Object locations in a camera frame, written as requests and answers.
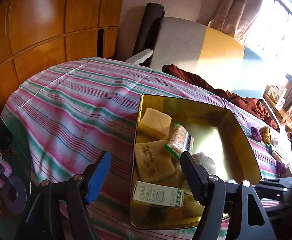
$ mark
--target gold tray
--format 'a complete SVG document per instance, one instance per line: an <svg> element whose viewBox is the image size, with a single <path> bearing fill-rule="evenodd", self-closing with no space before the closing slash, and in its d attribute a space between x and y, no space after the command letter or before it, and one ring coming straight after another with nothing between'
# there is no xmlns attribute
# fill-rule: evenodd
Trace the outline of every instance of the gold tray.
<svg viewBox="0 0 292 240"><path fill-rule="evenodd" d="M212 158L216 165L216 175L222 180L234 179L241 182L246 179L252 184L257 184L262 178L253 150L229 109L182 98L142 95L135 143L157 140L137 131L146 108L154 108L171 116L170 136L174 131L175 122L184 126L194 138L193 154L203 152ZM184 174L179 162L172 159L176 168L175 173L155 184L169 187L182 186L185 180ZM204 207L194 200L192 195L184 193L183 207L176 209L154 207L132 201L135 184L140 180L137 165L135 161L133 163L130 181L130 222L133 226L154 230L181 229L198 225Z"/></svg>

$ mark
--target striped bedsheet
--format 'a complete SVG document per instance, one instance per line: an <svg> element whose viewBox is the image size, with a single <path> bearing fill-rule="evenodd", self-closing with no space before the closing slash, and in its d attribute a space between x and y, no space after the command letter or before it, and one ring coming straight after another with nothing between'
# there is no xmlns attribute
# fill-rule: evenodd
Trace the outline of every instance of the striped bedsheet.
<svg viewBox="0 0 292 240"><path fill-rule="evenodd" d="M165 73L120 61L95 57L55 65L22 83L1 116L25 128L35 182L67 180L95 162L102 150L112 153L101 193L89 206L101 239L191 239L195 232L195 228L139 230L129 222L129 180L141 94L188 98L230 109L251 144L262 177L276 177L275 160L265 144L251 137L250 127L265 123L226 100ZM9 128L14 140L22 143L20 133ZM292 163L289 140L270 130L280 141L285 162ZM227 226L228 221L223 221L219 239L225 238Z"/></svg>

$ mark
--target wooden cabinet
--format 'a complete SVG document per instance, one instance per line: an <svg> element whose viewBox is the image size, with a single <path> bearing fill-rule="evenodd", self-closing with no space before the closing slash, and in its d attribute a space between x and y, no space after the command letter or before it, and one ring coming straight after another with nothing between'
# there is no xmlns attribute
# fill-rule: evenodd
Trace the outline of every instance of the wooden cabinet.
<svg viewBox="0 0 292 240"><path fill-rule="evenodd" d="M0 111L21 82L43 69L97 56L97 50L100 56L113 57L121 1L4 0L0 4Z"/></svg>

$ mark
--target purple object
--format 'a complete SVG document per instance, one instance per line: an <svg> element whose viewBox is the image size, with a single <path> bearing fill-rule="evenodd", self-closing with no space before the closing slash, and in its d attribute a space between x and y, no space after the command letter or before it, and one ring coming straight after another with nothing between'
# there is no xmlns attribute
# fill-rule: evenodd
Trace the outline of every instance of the purple object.
<svg viewBox="0 0 292 240"><path fill-rule="evenodd" d="M276 172L277 174L285 174L286 173L286 167L284 163L281 163L279 161L276 161Z"/></svg>
<svg viewBox="0 0 292 240"><path fill-rule="evenodd" d="M262 142L262 137L261 137L261 134L259 133L259 130L255 127L251 127L251 130L252 130L252 137L254 138L254 140L257 142Z"/></svg>

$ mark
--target dark red fabric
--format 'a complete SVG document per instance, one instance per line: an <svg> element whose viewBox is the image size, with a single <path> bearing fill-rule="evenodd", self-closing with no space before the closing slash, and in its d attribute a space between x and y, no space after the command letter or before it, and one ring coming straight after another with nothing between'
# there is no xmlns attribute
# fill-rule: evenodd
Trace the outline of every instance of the dark red fabric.
<svg viewBox="0 0 292 240"><path fill-rule="evenodd" d="M264 105L255 98L242 98L237 94L230 93L229 91L224 91L222 89L214 89L211 85L209 85L204 79L200 76L189 73L182 69L179 69L175 65L165 65L162 67L162 71L174 77L177 77L189 84L201 87L203 89L208 90L215 95L226 99L228 102L233 103L235 106L240 107L241 109L249 112L250 114L256 116L260 120L264 121L270 127L277 130L276 122L271 118L268 111L264 107Z"/></svg>

